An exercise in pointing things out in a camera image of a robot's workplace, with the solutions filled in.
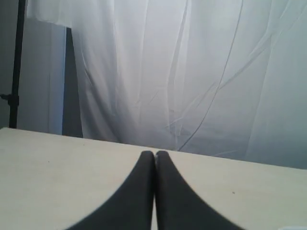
white tabletop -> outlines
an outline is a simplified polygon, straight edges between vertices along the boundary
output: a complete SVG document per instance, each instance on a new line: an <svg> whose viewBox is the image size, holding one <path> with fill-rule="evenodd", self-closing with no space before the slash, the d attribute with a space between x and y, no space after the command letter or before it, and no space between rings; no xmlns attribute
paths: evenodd
<svg viewBox="0 0 307 230"><path fill-rule="evenodd" d="M0 229L71 226L117 190L143 150L157 151L0 130ZM247 230L307 226L306 170L169 153L200 197Z"/></svg>

white backdrop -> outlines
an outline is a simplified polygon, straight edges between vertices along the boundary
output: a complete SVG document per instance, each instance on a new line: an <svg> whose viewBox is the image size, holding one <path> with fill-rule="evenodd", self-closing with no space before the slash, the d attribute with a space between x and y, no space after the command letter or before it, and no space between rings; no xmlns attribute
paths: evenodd
<svg viewBox="0 0 307 230"><path fill-rule="evenodd" d="M31 0L28 16L72 28L84 137L303 167L306 6Z"/></svg>

